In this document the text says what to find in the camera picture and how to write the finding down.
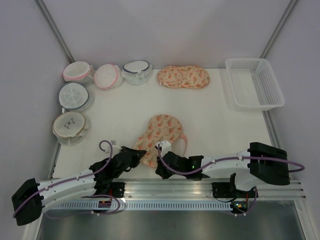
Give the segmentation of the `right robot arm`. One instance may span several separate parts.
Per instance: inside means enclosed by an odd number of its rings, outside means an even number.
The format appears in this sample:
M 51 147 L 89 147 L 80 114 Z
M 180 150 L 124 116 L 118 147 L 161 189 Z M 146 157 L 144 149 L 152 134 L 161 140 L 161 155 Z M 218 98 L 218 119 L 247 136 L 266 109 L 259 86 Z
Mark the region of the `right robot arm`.
M 164 180 L 173 175 L 194 181 L 229 175 L 228 192 L 235 198 L 263 183 L 275 186 L 290 184 L 287 152 L 260 142 L 252 142 L 248 149 L 220 157 L 183 157 L 172 152 L 172 145 L 167 140 L 157 142 L 155 149 L 155 172 Z

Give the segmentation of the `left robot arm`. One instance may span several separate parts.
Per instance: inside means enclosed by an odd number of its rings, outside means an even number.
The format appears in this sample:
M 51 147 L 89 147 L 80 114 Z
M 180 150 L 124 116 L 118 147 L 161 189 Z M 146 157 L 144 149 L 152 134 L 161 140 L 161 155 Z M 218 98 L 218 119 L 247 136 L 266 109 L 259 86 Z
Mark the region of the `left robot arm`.
M 41 214 L 67 201 L 90 196 L 104 198 L 116 193 L 118 187 L 113 180 L 136 168 L 146 153 L 146 150 L 122 146 L 112 157 L 73 176 L 42 182 L 34 178 L 26 180 L 11 197 L 16 224 L 32 223 Z

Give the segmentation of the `beige round bag with glasses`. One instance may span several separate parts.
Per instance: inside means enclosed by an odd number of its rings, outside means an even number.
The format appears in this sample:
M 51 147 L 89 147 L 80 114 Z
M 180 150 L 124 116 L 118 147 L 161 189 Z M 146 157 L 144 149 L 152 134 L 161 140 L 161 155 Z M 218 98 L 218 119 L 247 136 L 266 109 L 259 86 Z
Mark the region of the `beige round bag with glasses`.
M 68 111 L 54 120 L 52 132 L 62 146 L 74 146 L 84 140 L 89 128 L 89 121 L 81 112 Z

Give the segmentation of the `blue trimmed round laundry bag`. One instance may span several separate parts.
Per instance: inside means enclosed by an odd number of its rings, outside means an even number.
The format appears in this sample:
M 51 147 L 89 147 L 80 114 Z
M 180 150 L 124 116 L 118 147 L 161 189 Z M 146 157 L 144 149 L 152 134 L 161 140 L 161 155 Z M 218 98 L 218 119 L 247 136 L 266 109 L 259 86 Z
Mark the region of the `blue trimmed round laundry bag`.
M 68 82 L 59 91 L 58 100 L 65 112 L 83 112 L 94 102 L 94 97 L 83 85 L 75 82 Z

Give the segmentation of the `navy trimmed white mesh bag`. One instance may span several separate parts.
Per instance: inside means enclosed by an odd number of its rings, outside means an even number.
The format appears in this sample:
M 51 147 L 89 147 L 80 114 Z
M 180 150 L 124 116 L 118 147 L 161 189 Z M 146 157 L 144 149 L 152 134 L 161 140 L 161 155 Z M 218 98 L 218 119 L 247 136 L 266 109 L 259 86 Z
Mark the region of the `navy trimmed white mesh bag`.
M 146 83 L 152 75 L 153 66 L 145 60 L 136 60 L 126 63 L 122 67 L 122 77 L 132 85 L 142 85 Z

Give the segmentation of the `pink trimmed white mesh bag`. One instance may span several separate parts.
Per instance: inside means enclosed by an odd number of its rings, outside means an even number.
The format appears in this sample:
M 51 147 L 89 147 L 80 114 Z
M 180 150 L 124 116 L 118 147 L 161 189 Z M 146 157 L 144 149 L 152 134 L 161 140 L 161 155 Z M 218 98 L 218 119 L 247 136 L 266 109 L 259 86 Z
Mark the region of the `pink trimmed white mesh bag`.
M 123 82 L 120 68 L 113 64 L 105 64 L 99 67 L 93 79 L 95 85 L 102 90 L 119 87 Z

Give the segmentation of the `pink trimmed round laundry bag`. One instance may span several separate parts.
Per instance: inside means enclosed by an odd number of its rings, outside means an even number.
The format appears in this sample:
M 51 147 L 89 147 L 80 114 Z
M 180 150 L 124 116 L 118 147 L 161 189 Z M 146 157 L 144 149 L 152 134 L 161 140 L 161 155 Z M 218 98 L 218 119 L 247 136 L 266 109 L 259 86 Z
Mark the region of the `pink trimmed round laundry bag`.
M 85 61 L 76 61 L 64 69 L 62 76 L 66 82 L 81 85 L 92 84 L 94 82 L 94 68 Z

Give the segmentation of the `white plastic basket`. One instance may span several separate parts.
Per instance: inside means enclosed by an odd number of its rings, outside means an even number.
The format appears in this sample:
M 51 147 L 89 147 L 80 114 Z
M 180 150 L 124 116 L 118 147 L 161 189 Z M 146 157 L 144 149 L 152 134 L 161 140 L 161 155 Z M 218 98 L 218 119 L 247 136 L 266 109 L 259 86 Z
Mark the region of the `white plastic basket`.
M 264 58 L 234 57 L 225 61 L 232 102 L 237 111 L 269 111 L 285 105 L 270 62 Z

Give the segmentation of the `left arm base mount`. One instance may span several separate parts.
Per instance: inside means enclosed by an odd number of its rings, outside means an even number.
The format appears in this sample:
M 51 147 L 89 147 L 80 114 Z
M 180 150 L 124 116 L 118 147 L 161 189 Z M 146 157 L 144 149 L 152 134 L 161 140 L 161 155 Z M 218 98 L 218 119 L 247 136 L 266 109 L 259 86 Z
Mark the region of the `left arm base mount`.
M 110 195 L 115 198 L 123 198 L 125 194 L 124 182 L 110 182 L 106 186 L 100 187 L 96 191 L 96 195 Z

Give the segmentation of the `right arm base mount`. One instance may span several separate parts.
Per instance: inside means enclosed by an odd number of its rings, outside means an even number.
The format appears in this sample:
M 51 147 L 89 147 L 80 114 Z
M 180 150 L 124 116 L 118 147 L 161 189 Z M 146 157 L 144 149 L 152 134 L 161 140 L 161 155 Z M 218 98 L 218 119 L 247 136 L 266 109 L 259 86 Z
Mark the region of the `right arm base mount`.
M 246 199 L 254 198 L 256 190 L 253 187 L 249 191 L 238 190 L 229 182 L 212 182 L 212 196 L 216 199 Z

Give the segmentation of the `aluminium frame post left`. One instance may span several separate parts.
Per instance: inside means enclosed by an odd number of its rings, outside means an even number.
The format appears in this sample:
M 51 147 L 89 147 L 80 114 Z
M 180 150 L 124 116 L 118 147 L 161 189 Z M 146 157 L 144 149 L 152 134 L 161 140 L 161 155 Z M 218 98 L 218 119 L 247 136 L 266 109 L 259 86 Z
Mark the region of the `aluminium frame post left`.
M 57 41 L 59 47 L 61 48 L 62 53 L 66 57 L 67 61 L 70 64 L 75 62 L 75 59 L 74 59 L 67 43 L 65 42 L 64 37 L 61 34 L 61 31 L 59 30 L 52 14 L 50 13 L 45 1 L 44 0 L 34 0 L 34 3 L 37 6 L 38 10 L 40 11 L 42 17 L 44 18 L 50 31 L 52 32 L 54 38 L 56 39 L 56 41 Z

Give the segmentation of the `aluminium frame post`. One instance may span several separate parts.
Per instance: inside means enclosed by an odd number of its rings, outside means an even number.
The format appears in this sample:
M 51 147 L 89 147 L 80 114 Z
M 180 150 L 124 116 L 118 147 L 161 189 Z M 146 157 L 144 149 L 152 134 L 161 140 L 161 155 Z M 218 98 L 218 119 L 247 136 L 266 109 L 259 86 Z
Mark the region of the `aluminium frame post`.
M 57 41 L 59 47 L 61 48 L 62 53 L 66 57 L 67 61 L 70 64 L 75 62 L 75 59 L 74 59 L 67 43 L 65 42 L 64 37 L 61 34 L 61 31 L 59 30 L 52 14 L 50 13 L 45 1 L 44 0 L 34 0 L 34 3 L 37 6 L 38 10 L 40 11 L 42 17 L 44 18 L 50 31 L 52 32 L 54 38 L 56 39 L 56 41 Z
M 294 9 L 296 8 L 297 4 L 299 3 L 299 0 L 290 0 L 282 13 L 279 21 L 277 22 L 271 36 L 269 37 L 261 55 L 260 58 L 266 59 L 272 50 L 275 42 L 277 41 L 277 38 L 280 36 L 285 24 L 287 23 L 288 19 L 290 18 L 291 14 L 293 13 Z

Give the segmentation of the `aluminium frame post right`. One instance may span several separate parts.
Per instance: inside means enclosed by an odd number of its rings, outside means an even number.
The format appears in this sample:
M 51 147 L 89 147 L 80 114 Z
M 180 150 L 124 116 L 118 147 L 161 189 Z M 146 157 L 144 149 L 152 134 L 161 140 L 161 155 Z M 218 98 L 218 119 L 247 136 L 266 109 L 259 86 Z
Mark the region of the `aluminium frame post right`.
M 272 50 L 275 42 L 277 41 L 277 38 L 280 36 L 285 24 L 287 23 L 288 19 L 290 18 L 291 14 L 293 13 L 294 9 L 296 8 L 297 4 L 299 3 L 299 0 L 290 0 L 282 13 L 279 21 L 277 22 L 271 36 L 269 37 L 261 55 L 260 58 L 266 59 Z

